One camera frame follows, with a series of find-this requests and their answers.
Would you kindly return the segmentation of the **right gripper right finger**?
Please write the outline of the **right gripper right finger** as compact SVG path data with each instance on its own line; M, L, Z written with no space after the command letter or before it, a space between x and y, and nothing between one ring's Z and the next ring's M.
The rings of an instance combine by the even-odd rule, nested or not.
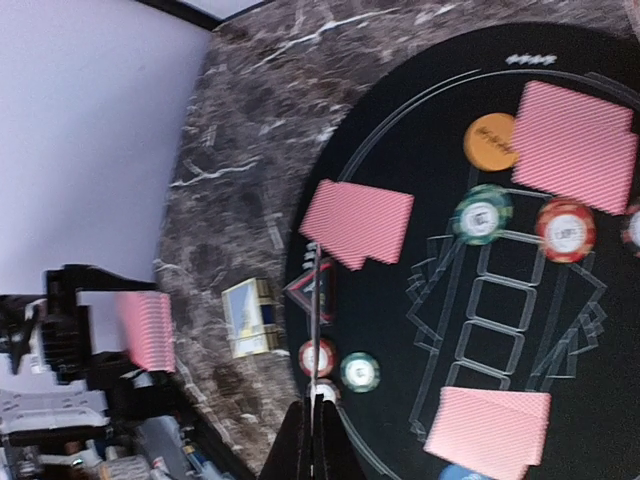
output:
M312 419L313 478L365 480L336 404L316 397Z

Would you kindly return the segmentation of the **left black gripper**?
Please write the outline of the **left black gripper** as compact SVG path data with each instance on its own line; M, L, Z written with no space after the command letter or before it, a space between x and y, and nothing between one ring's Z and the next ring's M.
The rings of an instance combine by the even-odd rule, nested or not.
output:
M61 385L85 380L105 393L107 412L118 420L183 417L190 399L175 375L146 371L122 352L93 352L88 292L156 291L154 282L126 278L102 268L67 264L45 272L46 309L40 322L43 359Z

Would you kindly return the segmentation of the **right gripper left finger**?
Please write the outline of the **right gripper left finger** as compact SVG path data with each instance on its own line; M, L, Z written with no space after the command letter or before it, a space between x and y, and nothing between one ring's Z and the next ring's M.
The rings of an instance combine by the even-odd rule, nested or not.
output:
M310 400L288 408L258 480L310 478Z

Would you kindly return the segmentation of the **red-backed playing card deck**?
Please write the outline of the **red-backed playing card deck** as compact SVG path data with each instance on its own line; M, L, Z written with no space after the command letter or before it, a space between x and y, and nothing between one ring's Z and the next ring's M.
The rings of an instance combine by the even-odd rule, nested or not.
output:
M170 296L158 291L119 292L116 305L132 363L148 372L174 373Z

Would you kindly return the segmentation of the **green chip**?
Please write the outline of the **green chip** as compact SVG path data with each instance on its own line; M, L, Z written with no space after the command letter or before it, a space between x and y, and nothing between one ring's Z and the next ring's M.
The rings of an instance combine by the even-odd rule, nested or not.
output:
M452 217L453 232L467 245L483 246L496 240L513 216L507 190L494 184L470 189Z
M340 365L342 383L355 393L367 393L380 383L380 366L377 360L366 352L348 354Z

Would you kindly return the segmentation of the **red triangular all-in marker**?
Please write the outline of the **red triangular all-in marker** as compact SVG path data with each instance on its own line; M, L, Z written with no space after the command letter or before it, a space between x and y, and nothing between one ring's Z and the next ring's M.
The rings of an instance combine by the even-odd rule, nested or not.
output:
M311 314L316 280L311 270L298 276L285 287L286 295L307 314ZM320 265L319 302L320 323L331 324L336 310L336 276L331 258L324 258Z

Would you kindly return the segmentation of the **single red-backed playing card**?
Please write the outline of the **single red-backed playing card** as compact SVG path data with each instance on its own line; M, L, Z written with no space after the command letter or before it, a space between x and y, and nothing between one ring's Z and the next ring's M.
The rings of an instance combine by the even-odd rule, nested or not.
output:
M407 193L323 179L313 194L299 232L318 242L342 237L405 238L414 197Z

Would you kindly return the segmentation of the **orange big blind button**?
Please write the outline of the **orange big blind button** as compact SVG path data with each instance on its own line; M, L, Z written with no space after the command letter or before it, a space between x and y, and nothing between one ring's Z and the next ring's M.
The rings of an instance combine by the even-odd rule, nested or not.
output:
M491 113L476 119L466 130L464 153L469 162L485 172L512 168L518 154L511 147L515 118L506 113Z

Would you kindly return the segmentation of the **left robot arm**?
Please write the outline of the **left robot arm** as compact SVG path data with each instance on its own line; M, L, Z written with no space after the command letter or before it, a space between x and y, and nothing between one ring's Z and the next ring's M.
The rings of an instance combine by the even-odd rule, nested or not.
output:
M5 479L186 479L170 300L156 284L70 264L1 298Z

